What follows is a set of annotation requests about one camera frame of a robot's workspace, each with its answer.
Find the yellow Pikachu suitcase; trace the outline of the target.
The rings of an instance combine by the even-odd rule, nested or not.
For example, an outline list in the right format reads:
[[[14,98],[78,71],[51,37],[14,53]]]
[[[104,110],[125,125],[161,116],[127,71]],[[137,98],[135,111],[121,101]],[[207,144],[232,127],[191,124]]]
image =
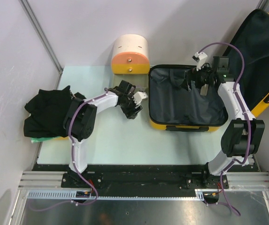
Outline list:
[[[260,115],[269,106],[269,13],[256,9],[243,21],[226,48],[230,72],[248,108]],[[155,129],[215,131],[228,119],[214,87],[206,96],[192,83],[182,88],[191,65],[156,65],[149,71],[149,116]]]

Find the green white patterned towel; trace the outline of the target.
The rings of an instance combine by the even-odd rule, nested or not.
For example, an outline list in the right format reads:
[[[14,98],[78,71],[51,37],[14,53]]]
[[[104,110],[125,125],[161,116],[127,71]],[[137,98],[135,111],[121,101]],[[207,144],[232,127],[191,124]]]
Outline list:
[[[60,137],[59,136],[57,136],[57,137],[41,137],[41,138],[31,137],[31,143],[39,143],[39,142],[49,141],[49,140],[58,139],[58,138],[60,138]]]

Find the black garment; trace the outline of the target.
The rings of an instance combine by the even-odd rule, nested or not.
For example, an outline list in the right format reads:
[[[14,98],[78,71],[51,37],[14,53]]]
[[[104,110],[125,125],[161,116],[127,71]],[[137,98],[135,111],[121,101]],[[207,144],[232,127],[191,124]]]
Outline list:
[[[24,120],[24,136],[30,138],[66,137],[64,119],[74,98],[86,99],[77,92],[73,94],[70,86],[62,90],[42,90],[25,105],[30,116]]]

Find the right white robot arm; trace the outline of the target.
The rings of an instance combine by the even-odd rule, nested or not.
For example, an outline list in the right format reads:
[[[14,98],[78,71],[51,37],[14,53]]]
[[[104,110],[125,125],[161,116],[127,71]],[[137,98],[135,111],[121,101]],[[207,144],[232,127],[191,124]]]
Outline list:
[[[212,66],[204,52],[197,52],[192,58],[197,66],[187,72],[184,87],[190,89],[191,83],[195,83],[201,95],[206,95],[209,87],[216,88],[230,120],[221,137],[221,151],[208,163],[209,172],[200,177],[204,187],[212,188],[218,181],[217,175],[227,172],[235,163],[245,165],[248,157],[257,153],[265,124],[256,119],[245,103],[240,85],[230,72],[228,57],[215,56]]]

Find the silver metal padlock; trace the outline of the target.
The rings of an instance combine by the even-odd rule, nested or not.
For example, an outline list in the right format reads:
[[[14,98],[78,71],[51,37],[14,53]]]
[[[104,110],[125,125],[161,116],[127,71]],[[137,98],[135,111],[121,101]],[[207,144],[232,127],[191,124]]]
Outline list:
[[[200,89],[200,95],[206,96],[208,93],[208,84],[204,84]]]

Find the yellow plastic basket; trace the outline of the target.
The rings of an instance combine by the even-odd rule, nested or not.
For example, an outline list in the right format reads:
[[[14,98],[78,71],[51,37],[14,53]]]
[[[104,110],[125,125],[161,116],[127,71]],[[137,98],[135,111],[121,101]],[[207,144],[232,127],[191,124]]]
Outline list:
[[[55,140],[55,141],[62,141],[62,140],[68,140],[68,139],[69,139],[68,136],[66,136],[66,137],[61,137],[61,136],[59,136],[59,137],[55,137],[55,138],[53,138],[53,140]]]

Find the pastel round drawer box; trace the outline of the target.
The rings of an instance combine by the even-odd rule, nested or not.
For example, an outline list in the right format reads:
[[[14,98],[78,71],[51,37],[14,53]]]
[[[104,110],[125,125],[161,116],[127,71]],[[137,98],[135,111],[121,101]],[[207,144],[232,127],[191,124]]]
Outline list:
[[[111,70],[112,87],[125,80],[136,86],[137,90],[145,91],[150,70],[147,40],[138,34],[118,37],[113,46]]]

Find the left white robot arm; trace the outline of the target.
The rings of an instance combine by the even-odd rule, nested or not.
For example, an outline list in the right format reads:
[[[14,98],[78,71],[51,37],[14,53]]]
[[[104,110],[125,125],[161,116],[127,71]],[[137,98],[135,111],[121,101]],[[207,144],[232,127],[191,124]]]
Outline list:
[[[86,140],[94,130],[97,114],[119,106],[127,119],[135,119],[142,110],[142,101],[148,98],[146,92],[136,91],[136,86],[122,80],[118,86],[105,88],[105,93],[91,99],[73,98],[63,122],[71,143],[69,167],[73,173],[71,181],[81,188],[87,184]]]

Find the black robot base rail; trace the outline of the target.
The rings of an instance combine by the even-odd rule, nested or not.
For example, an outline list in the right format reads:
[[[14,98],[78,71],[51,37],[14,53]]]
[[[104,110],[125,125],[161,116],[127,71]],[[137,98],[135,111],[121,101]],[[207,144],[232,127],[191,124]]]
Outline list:
[[[34,172],[63,172],[61,187],[90,188],[99,194],[177,196],[195,189],[230,187],[230,176],[211,175],[205,165],[89,165],[78,176],[68,165],[38,165]]]

